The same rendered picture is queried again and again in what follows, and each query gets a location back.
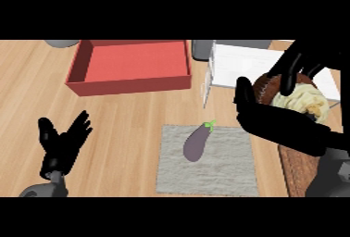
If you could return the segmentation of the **grey placemat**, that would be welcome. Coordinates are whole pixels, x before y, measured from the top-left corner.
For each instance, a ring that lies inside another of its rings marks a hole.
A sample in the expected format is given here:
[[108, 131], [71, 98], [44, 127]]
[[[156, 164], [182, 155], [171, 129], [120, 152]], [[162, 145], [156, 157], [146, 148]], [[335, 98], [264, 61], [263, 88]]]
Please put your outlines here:
[[214, 126], [202, 157], [192, 162], [183, 156], [183, 144], [196, 128], [161, 128], [156, 192], [257, 196], [248, 133], [241, 128]]

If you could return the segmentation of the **cream frosted brown cupcake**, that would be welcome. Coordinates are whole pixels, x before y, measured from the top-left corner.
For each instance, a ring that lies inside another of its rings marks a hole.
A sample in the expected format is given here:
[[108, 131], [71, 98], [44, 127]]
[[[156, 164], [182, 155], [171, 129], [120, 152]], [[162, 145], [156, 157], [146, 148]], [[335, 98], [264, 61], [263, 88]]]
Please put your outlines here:
[[319, 124], [328, 118], [329, 104], [314, 82], [301, 73], [289, 96], [280, 95], [280, 76], [263, 74], [252, 84], [255, 100], [260, 104], [307, 113]]

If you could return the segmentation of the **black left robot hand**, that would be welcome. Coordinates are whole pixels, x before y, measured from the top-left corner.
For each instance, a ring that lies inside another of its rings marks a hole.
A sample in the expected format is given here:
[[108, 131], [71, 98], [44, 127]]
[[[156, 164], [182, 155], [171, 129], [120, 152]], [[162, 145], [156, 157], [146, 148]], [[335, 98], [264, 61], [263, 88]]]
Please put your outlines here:
[[66, 175], [72, 169], [80, 149], [93, 129], [86, 111], [77, 116], [66, 132], [57, 133], [47, 118], [38, 119], [40, 144], [46, 151], [40, 176], [49, 180], [50, 173]]

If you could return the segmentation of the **dark grey block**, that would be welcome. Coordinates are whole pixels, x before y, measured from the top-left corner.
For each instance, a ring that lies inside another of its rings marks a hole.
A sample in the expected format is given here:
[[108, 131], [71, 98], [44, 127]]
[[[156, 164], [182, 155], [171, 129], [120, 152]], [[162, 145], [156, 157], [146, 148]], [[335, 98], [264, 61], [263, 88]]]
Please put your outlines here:
[[211, 55], [213, 40], [192, 40], [192, 58], [207, 62]]

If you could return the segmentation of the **purple eggplant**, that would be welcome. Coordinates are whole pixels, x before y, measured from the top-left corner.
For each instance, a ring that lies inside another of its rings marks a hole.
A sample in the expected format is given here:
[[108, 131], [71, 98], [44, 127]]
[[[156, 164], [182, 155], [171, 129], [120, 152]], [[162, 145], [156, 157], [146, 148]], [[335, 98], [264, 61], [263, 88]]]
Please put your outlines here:
[[213, 124], [214, 120], [211, 122], [204, 122], [183, 144], [183, 156], [190, 162], [196, 162], [202, 157], [205, 143], [213, 132]]

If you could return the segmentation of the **red open box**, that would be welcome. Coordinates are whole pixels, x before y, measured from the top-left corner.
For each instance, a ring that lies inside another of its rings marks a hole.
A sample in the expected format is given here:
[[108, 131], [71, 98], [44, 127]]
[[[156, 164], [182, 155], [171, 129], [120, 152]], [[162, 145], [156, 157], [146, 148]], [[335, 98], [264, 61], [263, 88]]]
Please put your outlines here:
[[192, 88], [186, 40], [80, 40], [65, 85], [78, 96]]

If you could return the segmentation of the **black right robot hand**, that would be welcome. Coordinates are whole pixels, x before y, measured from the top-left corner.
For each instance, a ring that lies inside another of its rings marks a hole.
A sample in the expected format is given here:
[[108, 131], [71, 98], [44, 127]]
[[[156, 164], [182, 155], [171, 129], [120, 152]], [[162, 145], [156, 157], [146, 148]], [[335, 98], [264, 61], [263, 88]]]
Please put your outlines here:
[[280, 94], [291, 95], [297, 73], [313, 78], [323, 68], [341, 72], [343, 133], [317, 124], [301, 113], [255, 102], [247, 77], [236, 80], [235, 98], [238, 121], [244, 130], [269, 141], [311, 155], [322, 156], [328, 148], [350, 155], [350, 44], [344, 40], [297, 39], [285, 50], [267, 76], [280, 75]]

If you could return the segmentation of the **grey round object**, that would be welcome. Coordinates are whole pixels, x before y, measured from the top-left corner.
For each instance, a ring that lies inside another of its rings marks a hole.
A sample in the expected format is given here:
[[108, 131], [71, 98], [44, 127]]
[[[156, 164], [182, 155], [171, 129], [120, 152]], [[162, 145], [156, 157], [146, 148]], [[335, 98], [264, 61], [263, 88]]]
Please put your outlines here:
[[78, 42], [78, 40], [46, 40], [46, 43], [55, 48], [66, 48]]

